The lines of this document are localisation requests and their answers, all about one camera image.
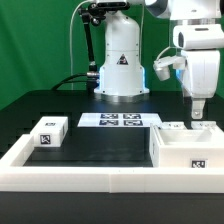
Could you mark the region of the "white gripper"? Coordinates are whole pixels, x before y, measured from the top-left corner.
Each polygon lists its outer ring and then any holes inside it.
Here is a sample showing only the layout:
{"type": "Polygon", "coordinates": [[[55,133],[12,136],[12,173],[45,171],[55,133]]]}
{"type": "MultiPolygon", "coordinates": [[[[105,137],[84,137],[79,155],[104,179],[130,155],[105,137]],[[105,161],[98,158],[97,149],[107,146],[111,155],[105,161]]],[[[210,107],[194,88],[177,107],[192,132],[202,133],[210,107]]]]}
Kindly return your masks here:
{"type": "Polygon", "coordinates": [[[177,25],[173,29],[173,43],[185,59],[176,76],[193,98],[192,118],[201,119],[205,100],[197,98],[212,98],[215,94],[224,31],[220,24],[177,25]]]}

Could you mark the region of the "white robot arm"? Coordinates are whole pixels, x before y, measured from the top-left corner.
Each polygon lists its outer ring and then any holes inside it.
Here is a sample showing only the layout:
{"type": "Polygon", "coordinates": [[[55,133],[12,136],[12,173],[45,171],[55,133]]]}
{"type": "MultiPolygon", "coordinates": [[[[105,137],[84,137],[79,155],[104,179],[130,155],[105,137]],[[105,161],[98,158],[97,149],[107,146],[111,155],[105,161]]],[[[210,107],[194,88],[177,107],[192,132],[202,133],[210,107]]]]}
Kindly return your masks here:
{"type": "Polygon", "coordinates": [[[146,94],[144,69],[140,65],[140,29],[122,10],[142,4],[156,18],[171,23],[170,46],[174,56],[158,55],[154,70],[160,80],[176,70],[183,95],[192,100],[191,116],[203,117],[205,101],[214,96],[224,47],[224,30],[218,20],[222,0],[95,0],[106,15],[106,58],[100,68],[95,93],[117,101],[146,94]]]}

